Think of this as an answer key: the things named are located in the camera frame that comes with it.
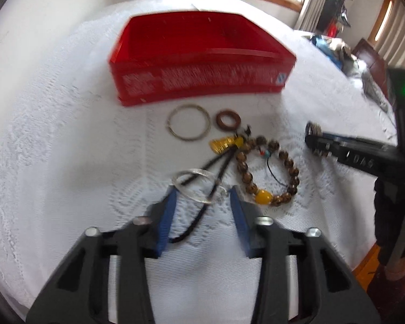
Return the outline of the black gloved right hand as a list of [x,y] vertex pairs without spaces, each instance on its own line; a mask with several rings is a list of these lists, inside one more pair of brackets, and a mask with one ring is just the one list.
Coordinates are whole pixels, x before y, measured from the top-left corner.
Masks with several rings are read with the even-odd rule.
[[374,183],[374,234],[378,260],[388,265],[405,258],[405,183],[377,178]]

